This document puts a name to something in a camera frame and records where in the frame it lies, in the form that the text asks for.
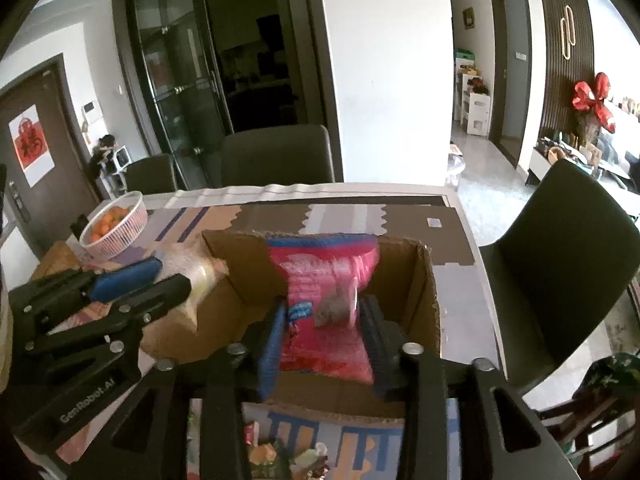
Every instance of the picture frame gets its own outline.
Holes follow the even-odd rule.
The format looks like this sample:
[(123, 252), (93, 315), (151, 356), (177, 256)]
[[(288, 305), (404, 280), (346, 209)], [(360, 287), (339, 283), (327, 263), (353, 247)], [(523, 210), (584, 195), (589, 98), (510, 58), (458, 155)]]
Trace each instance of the picture frame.
[(462, 11), (462, 20), (465, 23), (465, 29), (476, 28), (476, 19), (474, 17), (473, 7), (469, 7)]

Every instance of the pink snack bag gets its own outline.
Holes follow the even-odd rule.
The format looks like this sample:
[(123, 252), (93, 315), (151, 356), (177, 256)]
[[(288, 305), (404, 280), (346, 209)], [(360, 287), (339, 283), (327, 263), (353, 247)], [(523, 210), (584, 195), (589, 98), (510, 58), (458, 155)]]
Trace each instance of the pink snack bag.
[(371, 384), (357, 301), (378, 263), (376, 236), (273, 237), (268, 244), (288, 284), (289, 331), (280, 369)]

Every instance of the door handle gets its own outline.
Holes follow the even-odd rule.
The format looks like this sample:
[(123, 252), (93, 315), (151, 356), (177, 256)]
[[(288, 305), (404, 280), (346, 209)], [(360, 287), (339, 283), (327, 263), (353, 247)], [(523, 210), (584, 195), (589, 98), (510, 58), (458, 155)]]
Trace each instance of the door handle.
[(15, 182), (13, 180), (9, 181), (8, 187), (9, 187), (9, 194), (11, 195), (11, 198), (14, 199), (15, 206), (18, 208), (18, 212), (20, 213), (20, 216), (25, 222), (29, 222), (31, 220), (31, 215), (29, 214), (29, 211), (27, 211), (27, 208), (24, 205), (24, 202), (22, 201), (22, 197), (20, 196), (20, 193), (18, 193), (18, 188), (15, 185)]

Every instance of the open cardboard box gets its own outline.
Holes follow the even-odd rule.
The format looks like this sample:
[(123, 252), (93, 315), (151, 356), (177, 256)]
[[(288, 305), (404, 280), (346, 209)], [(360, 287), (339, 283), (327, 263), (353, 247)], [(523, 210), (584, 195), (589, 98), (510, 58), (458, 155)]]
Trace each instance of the open cardboard box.
[[(141, 348), (153, 357), (179, 363), (207, 358), (240, 340), (250, 323), (265, 316), (276, 296), (286, 296), (286, 280), (271, 263), (263, 235), (202, 235), (212, 255), (226, 261), (229, 275), (199, 306), (196, 332), (174, 311), (145, 328)], [(411, 341), (439, 355), (440, 316), (428, 248), (407, 239), (381, 236), (378, 241), (380, 262), (363, 293), (375, 295), (385, 318), (398, 322)], [(404, 415), (403, 404), (380, 402), (366, 384), (304, 372), (281, 372), (270, 402), (341, 418)]]

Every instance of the wood slat wall panel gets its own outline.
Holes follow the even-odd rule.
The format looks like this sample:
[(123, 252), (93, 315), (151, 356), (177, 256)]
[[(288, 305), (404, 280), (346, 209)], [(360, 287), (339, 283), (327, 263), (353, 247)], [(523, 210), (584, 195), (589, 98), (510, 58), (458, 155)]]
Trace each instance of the wood slat wall panel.
[[(587, 0), (542, 0), (546, 29), (546, 83), (542, 120), (538, 136), (550, 136), (553, 130), (575, 131), (571, 99), (578, 81), (593, 84), (593, 29)], [(571, 59), (562, 56), (560, 19), (564, 6), (574, 11), (575, 46)]]

